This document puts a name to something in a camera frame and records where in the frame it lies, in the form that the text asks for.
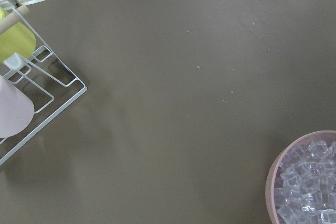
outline bowl of ice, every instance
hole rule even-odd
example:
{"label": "bowl of ice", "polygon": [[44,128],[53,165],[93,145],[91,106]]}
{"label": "bowl of ice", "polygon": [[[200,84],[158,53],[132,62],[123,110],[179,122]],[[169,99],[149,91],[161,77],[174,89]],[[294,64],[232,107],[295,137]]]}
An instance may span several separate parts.
{"label": "bowl of ice", "polygon": [[266,180],[273,224],[336,224],[336,131],[317,131],[291,143]]}

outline brown table surface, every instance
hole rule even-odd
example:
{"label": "brown table surface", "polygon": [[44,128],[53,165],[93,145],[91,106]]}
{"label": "brown table surface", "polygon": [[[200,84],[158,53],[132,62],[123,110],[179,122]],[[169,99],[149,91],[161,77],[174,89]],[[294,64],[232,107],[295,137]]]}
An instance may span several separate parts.
{"label": "brown table surface", "polygon": [[49,0],[88,91],[0,171],[5,223],[270,223],[265,180],[336,126],[336,0]]}

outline pink cup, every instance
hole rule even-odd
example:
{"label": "pink cup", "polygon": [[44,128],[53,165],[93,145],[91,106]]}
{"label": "pink cup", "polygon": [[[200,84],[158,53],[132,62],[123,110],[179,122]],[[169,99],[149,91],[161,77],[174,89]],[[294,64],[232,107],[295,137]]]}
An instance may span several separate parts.
{"label": "pink cup", "polygon": [[336,131],[316,131],[300,137],[280,153],[280,155],[273,162],[271,169],[269,170],[266,180],[265,196],[268,214],[273,224],[279,224],[274,203],[274,182],[277,175],[277,170],[279,168],[279,164],[283,156],[289,151],[289,149],[296,145],[309,145],[312,140],[324,140],[327,145],[330,145],[333,141],[336,141]]}
{"label": "pink cup", "polygon": [[19,133],[28,126],[33,115],[32,101],[0,76],[0,137]]}

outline yellow cup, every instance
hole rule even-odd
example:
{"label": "yellow cup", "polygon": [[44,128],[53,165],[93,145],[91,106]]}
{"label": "yellow cup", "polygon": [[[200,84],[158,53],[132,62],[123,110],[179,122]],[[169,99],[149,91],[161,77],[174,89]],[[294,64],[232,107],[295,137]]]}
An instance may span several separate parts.
{"label": "yellow cup", "polygon": [[[0,19],[8,15],[8,12],[0,8]],[[33,32],[21,22],[16,23],[10,29],[0,34],[0,63],[4,63],[8,57],[17,52],[25,58],[29,58],[36,47],[36,38]]]}

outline dark surface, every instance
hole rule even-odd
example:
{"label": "dark surface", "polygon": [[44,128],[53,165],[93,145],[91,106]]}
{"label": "dark surface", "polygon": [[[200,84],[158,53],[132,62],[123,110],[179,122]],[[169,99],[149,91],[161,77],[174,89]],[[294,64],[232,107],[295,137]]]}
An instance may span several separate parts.
{"label": "dark surface", "polygon": [[336,128],[336,0],[48,0],[88,91],[0,172],[0,220],[270,224],[278,154]]}

